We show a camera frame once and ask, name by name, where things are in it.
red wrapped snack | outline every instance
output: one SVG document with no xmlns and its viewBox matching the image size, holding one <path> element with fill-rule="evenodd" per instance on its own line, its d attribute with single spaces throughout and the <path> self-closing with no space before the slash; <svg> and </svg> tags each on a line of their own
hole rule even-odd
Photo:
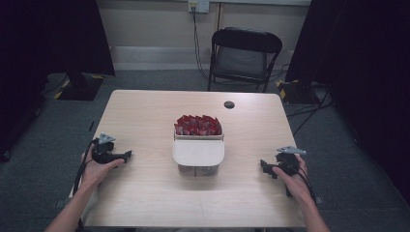
<svg viewBox="0 0 410 232">
<path fill-rule="evenodd" d="M 212 118 L 207 115 L 187 116 L 184 115 L 177 120 L 175 126 L 175 133 L 177 135 L 221 135 L 222 129 L 218 118 Z"/>
</svg>

wooden table top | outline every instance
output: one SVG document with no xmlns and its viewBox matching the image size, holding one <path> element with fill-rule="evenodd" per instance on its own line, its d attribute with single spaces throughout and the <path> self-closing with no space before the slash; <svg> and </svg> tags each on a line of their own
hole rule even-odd
<svg viewBox="0 0 410 232">
<path fill-rule="evenodd" d="M 224 107 L 226 101 L 235 107 Z M 183 115 L 217 117 L 225 155 L 211 177 L 181 175 L 173 159 L 174 123 Z M 111 170 L 84 214 L 87 226 L 304 227 L 282 180 L 262 173 L 277 148 L 296 146 L 274 94 L 114 91 L 96 135 L 114 136 L 113 153 L 132 159 Z"/>
</svg>

chair backrest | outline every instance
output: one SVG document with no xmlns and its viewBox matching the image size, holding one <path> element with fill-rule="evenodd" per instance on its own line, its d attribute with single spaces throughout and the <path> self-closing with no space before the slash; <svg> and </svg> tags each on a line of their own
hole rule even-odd
<svg viewBox="0 0 410 232">
<path fill-rule="evenodd" d="M 278 54 L 282 49 L 281 40 L 272 33 L 237 27 L 226 27 L 215 32 L 212 37 L 212 49 L 216 45 Z"/>
</svg>

forearm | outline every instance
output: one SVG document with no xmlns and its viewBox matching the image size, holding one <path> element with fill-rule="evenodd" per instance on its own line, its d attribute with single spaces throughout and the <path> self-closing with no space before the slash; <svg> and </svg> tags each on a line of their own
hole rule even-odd
<svg viewBox="0 0 410 232">
<path fill-rule="evenodd" d="M 45 231 L 74 232 L 88 200 L 93 194 L 94 186 L 81 185 L 69 204 L 46 228 Z"/>
<path fill-rule="evenodd" d="M 303 197 L 299 200 L 299 203 L 302 208 L 305 224 L 307 225 L 307 232 L 330 232 L 310 196 Z"/>
</svg>

carpeted floor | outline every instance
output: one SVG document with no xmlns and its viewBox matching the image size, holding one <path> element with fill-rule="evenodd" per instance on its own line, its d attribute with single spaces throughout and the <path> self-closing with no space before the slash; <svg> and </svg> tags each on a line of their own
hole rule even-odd
<svg viewBox="0 0 410 232">
<path fill-rule="evenodd" d="M 51 75 L 45 89 L 63 78 L 63 74 Z M 255 92 L 254 86 L 231 84 L 214 84 L 212 91 Z M 11 160 L 0 163 L 0 231 L 43 231 L 61 211 L 55 204 L 70 193 L 79 155 L 93 137 L 112 91 L 206 88 L 207 81 L 195 70 L 118 71 L 102 83 L 93 101 L 57 101 L 53 96 L 58 89 L 45 94 L 41 114 L 12 148 Z M 315 90 L 319 99 L 325 96 L 325 88 Z M 267 92 L 278 93 L 274 82 Z M 324 199 L 318 206 L 323 218 L 332 231 L 410 231 L 408 206 L 382 169 L 355 143 L 353 131 L 329 96 L 327 103 L 329 106 L 313 114 L 295 135 L 298 147 L 308 152 L 309 178 L 316 195 Z M 312 106 L 285 104 L 284 108 L 291 129 L 296 131 L 308 114 L 295 113 Z"/>
</svg>

